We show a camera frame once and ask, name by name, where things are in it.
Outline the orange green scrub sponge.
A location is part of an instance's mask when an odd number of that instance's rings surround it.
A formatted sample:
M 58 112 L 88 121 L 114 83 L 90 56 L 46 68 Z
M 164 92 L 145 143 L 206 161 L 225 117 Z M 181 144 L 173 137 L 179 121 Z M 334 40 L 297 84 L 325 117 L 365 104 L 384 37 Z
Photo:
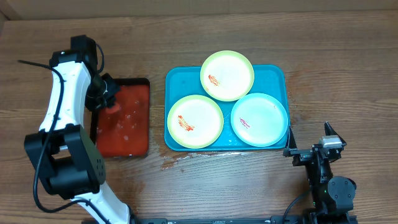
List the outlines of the orange green scrub sponge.
M 115 103 L 112 107 L 106 108 L 105 112 L 106 112 L 106 114 L 115 114 L 120 109 L 121 109 L 121 107 L 120 107 L 119 103 Z

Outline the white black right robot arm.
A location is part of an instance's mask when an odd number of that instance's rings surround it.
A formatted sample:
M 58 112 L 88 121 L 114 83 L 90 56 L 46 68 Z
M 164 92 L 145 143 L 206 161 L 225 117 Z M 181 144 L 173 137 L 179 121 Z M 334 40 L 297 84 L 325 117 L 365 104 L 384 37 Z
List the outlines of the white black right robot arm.
M 346 141 L 326 122 L 325 135 L 310 149 L 298 149 L 293 131 L 289 131 L 288 146 L 283 156 L 292 157 L 293 166 L 304 166 L 309 190 L 299 195 L 285 210 L 282 223 L 341 223 L 358 222 L 353 210 L 356 183 L 352 179 L 334 176 L 330 164 L 341 158 Z M 312 196 L 313 208 L 305 209 L 300 216 L 288 216 L 290 209 L 308 194 Z

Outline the yellow-green plate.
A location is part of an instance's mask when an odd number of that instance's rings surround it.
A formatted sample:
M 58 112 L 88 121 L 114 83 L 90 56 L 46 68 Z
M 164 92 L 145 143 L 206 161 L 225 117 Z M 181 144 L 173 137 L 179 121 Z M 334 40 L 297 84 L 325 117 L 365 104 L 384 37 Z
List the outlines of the yellow-green plate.
M 254 68 L 241 53 L 222 50 L 211 54 L 203 62 L 200 82 L 212 98 L 236 101 L 251 90 L 254 84 Z
M 171 107 L 166 125 L 176 143 L 188 149 L 201 149 L 220 137 L 224 116 L 220 106 L 211 98 L 189 95 Z

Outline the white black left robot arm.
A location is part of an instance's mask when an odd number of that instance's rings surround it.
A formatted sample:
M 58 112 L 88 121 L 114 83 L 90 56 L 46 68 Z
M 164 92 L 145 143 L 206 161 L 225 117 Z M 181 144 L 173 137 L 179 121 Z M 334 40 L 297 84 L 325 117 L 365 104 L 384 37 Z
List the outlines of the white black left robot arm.
M 132 223 L 131 209 L 106 183 L 104 158 L 83 125 L 90 85 L 100 97 L 96 107 L 107 105 L 97 63 L 95 56 L 66 50 L 54 52 L 46 66 L 53 75 L 49 107 L 39 131 L 24 140 L 35 169 L 32 195 L 46 213 L 79 204 L 98 223 Z

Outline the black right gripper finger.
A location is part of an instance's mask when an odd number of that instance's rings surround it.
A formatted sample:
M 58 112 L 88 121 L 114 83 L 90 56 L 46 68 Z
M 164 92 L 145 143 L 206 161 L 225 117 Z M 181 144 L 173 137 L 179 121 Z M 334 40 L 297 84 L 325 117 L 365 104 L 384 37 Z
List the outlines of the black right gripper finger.
M 297 150 L 297 144 L 294 138 L 294 133 L 292 131 L 292 127 L 289 126 L 289 143 L 288 143 L 289 150 Z
M 331 124 L 326 121 L 324 123 L 324 130 L 325 130 L 325 135 L 326 136 L 340 136 L 331 126 Z

